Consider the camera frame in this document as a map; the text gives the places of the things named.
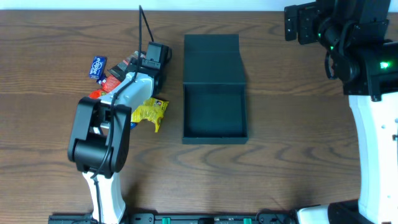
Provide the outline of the black snack pouch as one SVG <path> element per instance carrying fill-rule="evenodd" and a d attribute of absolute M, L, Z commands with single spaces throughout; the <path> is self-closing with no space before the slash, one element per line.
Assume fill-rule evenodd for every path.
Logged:
<path fill-rule="evenodd" d="M 133 60 L 135 62 L 138 59 L 139 52 L 135 51 L 133 54 L 125 58 L 122 62 L 118 63 L 117 65 L 113 66 L 111 69 L 108 70 L 110 73 L 109 77 L 106 79 L 107 82 L 123 82 L 124 79 L 126 78 L 126 75 L 128 73 L 133 74 L 133 79 L 136 79 L 138 72 L 136 71 L 136 68 L 134 67 L 132 70 L 128 70 L 128 66 Z"/>

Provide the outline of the red snack packet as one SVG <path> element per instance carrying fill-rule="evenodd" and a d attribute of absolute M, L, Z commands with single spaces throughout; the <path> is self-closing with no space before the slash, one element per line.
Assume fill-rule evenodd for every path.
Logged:
<path fill-rule="evenodd" d="M 101 88 L 99 88 L 95 91 L 92 91 L 88 96 L 92 99 L 97 99 L 101 96 L 108 94 L 112 90 L 114 90 L 120 83 L 121 82 L 116 77 L 114 77 L 113 75 L 110 75 L 109 77 L 107 77 L 106 83 L 103 85 L 100 85 Z"/>

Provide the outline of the yellow snack packet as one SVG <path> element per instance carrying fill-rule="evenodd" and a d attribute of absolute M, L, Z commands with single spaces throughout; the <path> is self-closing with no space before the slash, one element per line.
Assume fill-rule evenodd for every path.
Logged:
<path fill-rule="evenodd" d="M 142 120 L 148 120 L 154 123 L 155 132 L 158 133 L 168 105 L 169 101 L 149 98 L 135 109 L 131 115 L 131 122 L 140 123 Z"/>

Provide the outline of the black cardboard box with lid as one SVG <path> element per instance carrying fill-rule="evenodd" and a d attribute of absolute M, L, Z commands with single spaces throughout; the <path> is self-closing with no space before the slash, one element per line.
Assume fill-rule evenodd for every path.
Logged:
<path fill-rule="evenodd" d="M 246 144 L 246 76 L 237 34 L 187 34 L 183 144 Z"/>

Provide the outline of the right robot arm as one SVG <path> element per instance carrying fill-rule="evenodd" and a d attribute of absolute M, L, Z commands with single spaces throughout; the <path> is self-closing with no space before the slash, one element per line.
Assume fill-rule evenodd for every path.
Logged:
<path fill-rule="evenodd" d="M 397 43 L 390 0 L 316 0 L 284 9 L 287 41 L 319 43 L 330 80 L 348 97 L 358 136 L 357 200 L 300 208 L 297 223 L 397 222 Z"/>

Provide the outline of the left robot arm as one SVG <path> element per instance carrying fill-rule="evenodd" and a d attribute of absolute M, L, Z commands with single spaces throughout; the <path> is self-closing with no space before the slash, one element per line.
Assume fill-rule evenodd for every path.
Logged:
<path fill-rule="evenodd" d="M 168 63 L 168 59 L 134 58 L 116 88 L 78 102 L 67 155 L 90 188 L 92 222 L 121 223 L 126 218 L 119 173 L 129 151 L 131 115 L 160 91 Z"/>

